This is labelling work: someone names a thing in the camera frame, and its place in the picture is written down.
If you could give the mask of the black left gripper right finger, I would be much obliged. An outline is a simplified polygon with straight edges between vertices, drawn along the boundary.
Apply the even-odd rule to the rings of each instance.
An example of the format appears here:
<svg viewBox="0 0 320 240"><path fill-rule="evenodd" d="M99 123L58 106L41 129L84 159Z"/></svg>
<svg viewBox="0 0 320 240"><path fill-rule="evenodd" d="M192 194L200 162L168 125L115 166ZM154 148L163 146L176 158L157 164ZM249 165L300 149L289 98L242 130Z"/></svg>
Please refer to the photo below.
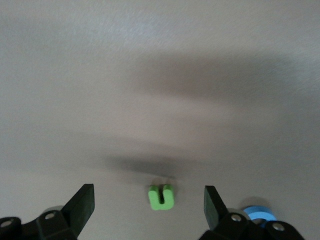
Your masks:
<svg viewBox="0 0 320 240"><path fill-rule="evenodd" d="M209 226L202 240L302 240L289 223L270 220L255 224L240 212L229 211L214 186L204 188L204 214Z"/></svg>

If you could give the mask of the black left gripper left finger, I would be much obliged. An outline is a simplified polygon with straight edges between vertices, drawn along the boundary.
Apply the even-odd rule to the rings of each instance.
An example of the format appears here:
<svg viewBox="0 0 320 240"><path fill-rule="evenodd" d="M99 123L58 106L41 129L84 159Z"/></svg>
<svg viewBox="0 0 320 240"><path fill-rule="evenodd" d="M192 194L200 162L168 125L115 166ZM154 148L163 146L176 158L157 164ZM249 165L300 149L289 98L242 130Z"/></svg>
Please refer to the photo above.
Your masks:
<svg viewBox="0 0 320 240"><path fill-rule="evenodd" d="M84 184L60 209L50 208L22 223L16 216L0 219L2 240L77 240L95 210L93 184Z"/></svg>

